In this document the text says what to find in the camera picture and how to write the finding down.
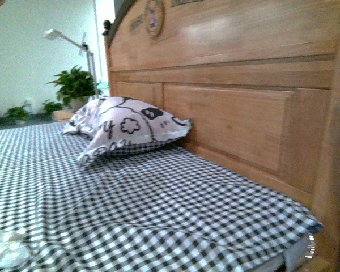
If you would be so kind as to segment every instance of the green leafy plant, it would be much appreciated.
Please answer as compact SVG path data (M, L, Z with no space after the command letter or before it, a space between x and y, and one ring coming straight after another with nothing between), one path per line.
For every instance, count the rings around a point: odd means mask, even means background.
M54 111L63 109L63 105L61 103L55 103L53 101L50 101L50 99L45 100L44 103L42 104L43 104L45 113L48 116L51 116Z
M9 120L27 120L29 113L24 109L25 106L13 107L7 110L6 116Z
M57 80L48 82L54 83L55 86L62 86L57 91L57 99L63 100L63 104L68 106L71 99L80 99L84 101L84 96L91 96L95 94L95 88L93 83L93 77L88 71L82 71L78 65L74 66L69 71L62 71L61 73L54 75L58 77Z

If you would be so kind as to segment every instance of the wooden headboard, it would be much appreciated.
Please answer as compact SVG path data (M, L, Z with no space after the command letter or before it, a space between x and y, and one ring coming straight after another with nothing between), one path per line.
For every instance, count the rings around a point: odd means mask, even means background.
M340 1L125 1L105 42L112 96L191 118L184 147L309 207L336 270Z

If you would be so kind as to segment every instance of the floor lamp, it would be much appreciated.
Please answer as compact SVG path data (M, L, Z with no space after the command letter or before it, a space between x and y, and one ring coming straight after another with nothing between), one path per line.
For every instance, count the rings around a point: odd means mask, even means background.
M97 89L97 76L96 76L95 58L94 58L93 52L90 51L90 47L85 43L83 43L82 45L77 44L75 41L73 41L70 38L68 38L67 36L65 36L62 32L55 30L55 29L51 29L49 31L46 31L45 34L44 34L44 37L48 40L55 40L57 38L63 38L66 41L70 42L71 44L77 46L79 49L86 52L88 71L93 76L93 86L95 88L95 95L96 95L96 98L98 98L99 93L98 93L98 89Z

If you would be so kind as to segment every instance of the pillowcase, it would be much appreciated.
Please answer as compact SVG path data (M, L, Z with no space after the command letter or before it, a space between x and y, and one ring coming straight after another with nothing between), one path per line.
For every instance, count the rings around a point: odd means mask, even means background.
M146 152L187 135L190 120L143 101L128 97L104 97L77 110L63 130L91 142L79 157L85 166L101 154L128 155Z

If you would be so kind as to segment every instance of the checkered bedsheet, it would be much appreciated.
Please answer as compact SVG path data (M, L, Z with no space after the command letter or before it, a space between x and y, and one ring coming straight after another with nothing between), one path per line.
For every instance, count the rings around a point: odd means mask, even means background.
M0 131L0 230L19 271L247 271L321 224L301 204L176 146L103 156L63 123Z

